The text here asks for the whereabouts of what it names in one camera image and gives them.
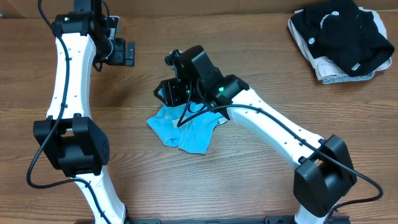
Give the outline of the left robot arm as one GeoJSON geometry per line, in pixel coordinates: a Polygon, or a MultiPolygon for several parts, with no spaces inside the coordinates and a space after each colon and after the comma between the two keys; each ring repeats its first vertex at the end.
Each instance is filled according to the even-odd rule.
{"type": "Polygon", "coordinates": [[[71,12],[48,22],[57,49],[55,85],[45,119],[33,126],[38,154],[80,188],[95,223],[130,222],[109,176],[108,137],[90,110],[92,71],[134,65],[135,44],[116,37],[118,25],[103,0],[75,1],[71,12]]]}

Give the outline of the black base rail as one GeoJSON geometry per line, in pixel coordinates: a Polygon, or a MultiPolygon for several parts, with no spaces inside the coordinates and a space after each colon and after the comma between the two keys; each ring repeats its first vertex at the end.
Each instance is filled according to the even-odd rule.
{"type": "Polygon", "coordinates": [[[294,217],[291,215],[268,216],[265,218],[243,218],[243,219],[213,219],[213,220],[160,220],[160,219],[137,219],[129,220],[130,224],[293,224],[294,217]]]}

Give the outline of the grey striped folded garment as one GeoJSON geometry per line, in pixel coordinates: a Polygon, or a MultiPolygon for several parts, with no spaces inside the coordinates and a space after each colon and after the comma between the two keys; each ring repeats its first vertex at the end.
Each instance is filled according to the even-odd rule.
{"type": "Polygon", "coordinates": [[[321,82],[324,85],[330,85],[330,84],[334,84],[334,83],[344,83],[344,82],[362,82],[362,81],[367,81],[367,80],[371,80],[374,77],[375,73],[369,73],[367,75],[363,75],[363,76],[357,76],[357,77],[350,77],[348,75],[343,75],[340,77],[330,77],[327,79],[322,80],[321,82]]]}

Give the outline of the light blue t-shirt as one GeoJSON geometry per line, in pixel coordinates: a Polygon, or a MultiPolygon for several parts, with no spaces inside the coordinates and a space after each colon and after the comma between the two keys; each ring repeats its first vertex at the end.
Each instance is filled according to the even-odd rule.
{"type": "Polygon", "coordinates": [[[202,104],[192,104],[183,114],[185,105],[177,107],[163,106],[159,112],[147,120],[147,124],[156,133],[165,146],[178,147],[191,154],[205,154],[210,145],[214,129],[227,122],[220,113],[205,113],[177,127],[181,116],[191,117],[202,108],[202,104]]]}

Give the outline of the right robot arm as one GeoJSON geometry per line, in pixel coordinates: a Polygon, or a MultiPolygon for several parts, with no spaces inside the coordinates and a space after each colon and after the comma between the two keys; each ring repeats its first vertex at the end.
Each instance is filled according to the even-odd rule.
{"type": "Polygon", "coordinates": [[[167,106],[203,103],[211,112],[252,131],[280,154],[294,172],[292,217],[267,217],[266,223],[349,223],[334,216],[334,206],[357,182],[344,140],[324,139],[291,122],[269,106],[236,75],[223,76],[201,45],[175,49],[164,58],[175,77],[163,80],[154,95],[167,106]]]}

